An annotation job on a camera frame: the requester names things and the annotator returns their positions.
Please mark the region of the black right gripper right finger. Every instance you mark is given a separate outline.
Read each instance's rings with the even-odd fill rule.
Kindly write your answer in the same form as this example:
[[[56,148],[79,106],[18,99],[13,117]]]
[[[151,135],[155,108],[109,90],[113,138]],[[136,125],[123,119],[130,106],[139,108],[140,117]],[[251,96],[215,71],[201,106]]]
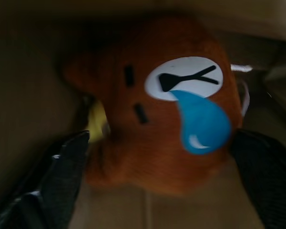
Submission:
[[[266,229],[286,229],[286,148],[257,132],[237,131],[230,154]]]

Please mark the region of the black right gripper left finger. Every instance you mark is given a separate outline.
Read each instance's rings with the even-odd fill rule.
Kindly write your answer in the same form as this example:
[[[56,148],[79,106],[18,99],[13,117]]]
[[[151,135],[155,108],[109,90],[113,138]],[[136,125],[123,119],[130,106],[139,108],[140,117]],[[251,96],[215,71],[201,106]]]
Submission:
[[[0,205],[0,229],[66,229],[86,164],[90,133],[51,144]]]

